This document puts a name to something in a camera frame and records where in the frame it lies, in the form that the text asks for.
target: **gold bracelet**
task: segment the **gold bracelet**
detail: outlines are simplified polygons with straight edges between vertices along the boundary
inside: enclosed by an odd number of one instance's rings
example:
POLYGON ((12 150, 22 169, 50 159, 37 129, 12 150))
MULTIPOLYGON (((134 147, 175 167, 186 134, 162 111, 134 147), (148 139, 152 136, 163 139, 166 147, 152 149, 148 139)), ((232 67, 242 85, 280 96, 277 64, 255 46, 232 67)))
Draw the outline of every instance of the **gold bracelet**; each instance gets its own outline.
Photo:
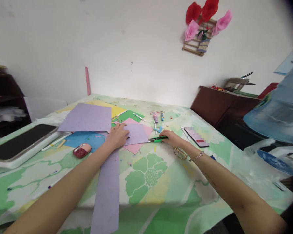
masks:
POLYGON ((200 153, 198 156, 196 156, 194 159, 190 159, 189 162, 192 162, 196 159, 198 159, 199 157, 201 157, 203 155, 204 152, 200 153))
POLYGON ((176 147, 173 146, 173 150, 174 150, 174 154, 175 154, 178 158, 180 158, 180 159, 187 159, 188 156, 185 154, 185 152, 184 152, 182 149, 180 149, 180 148, 176 148, 176 147), (175 150, 177 150, 179 153, 181 153, 181 154, 183 155, 183 158, 179 157, 179 156, 177 155, 177 153, 175 152, 175 150))

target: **pink paper flower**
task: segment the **pink paper flower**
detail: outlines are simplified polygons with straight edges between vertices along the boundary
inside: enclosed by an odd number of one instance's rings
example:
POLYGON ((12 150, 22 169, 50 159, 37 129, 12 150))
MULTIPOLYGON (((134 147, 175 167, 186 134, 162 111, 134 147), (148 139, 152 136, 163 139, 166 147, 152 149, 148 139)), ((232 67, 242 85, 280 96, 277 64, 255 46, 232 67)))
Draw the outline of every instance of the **pink paper flower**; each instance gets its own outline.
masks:
POLYGON ((196 34, 199 33, 199 25, 194 20, 191 21, 187 30, 186 30, 186 39, 185 41, 192 40, 196 34))
POLYGON ((220 18, 216 24, 216 26, 213 28, 212 36, 218 35, 222 30, 224 30, 232 20, 232 12, 228 10, 225 15, 220 18))

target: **cooking pot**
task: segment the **cooking pot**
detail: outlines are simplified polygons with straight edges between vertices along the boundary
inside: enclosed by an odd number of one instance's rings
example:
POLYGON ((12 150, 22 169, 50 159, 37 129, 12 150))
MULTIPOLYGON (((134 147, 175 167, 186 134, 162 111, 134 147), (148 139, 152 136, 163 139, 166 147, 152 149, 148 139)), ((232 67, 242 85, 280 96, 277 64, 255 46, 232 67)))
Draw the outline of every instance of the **cooking pot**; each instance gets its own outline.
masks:
POLYGON ((245 85, 256 85, 254 83, 249 83, 250 79, 246 78, 249 75, 252 75, 253 72, 242 76, 241 78, 230 78, 228 79, 226 85, 225 85, 225 90, 233 92, 235 90, 241 90, 245 85))

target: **pot handle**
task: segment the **pot handle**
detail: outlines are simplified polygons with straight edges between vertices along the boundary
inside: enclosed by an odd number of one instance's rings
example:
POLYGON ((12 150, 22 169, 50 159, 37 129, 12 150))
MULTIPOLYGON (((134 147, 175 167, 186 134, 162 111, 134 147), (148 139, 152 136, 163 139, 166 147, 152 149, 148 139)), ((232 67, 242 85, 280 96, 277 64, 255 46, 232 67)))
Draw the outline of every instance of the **pot handle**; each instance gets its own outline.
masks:
POLYGON ((241 78, 245 78, 245 77, 247 77, 247 76, 249 76, 249 75, 252 75, 253 74, 253 72, 251 72, 251 73, 249 73, 249 74, 247 74, 247 75, 245 75, 245 76, 242 76, 241 78))

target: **yellow paper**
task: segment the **yellow paper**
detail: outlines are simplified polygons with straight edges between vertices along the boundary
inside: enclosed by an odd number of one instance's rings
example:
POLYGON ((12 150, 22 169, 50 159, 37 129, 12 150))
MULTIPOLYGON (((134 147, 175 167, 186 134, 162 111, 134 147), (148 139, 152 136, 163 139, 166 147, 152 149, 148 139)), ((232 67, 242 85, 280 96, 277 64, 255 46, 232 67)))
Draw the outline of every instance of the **yellow paper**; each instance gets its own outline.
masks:
MULTIPOLYGON (((97 106, 105 106, 105 107, 111 107, 112 108, 112 118, 122 112, 124 112, 126 109, 118 107, 118 106, 114 106, 112 104, 106 103, 106 102, 102 102, 100 100, 94 100, 94 101, 89 101, 89 102, 84 102, 86 104, 91 104, 91 105, 97 105, 97 106)), ((57 110, 56 113, 62 113, 64 111, 71 111, 72 109, 74 109, 74 107, 77 105, 78 103, 74 103, 72 105, 69 105, 61 110, 57 110)))

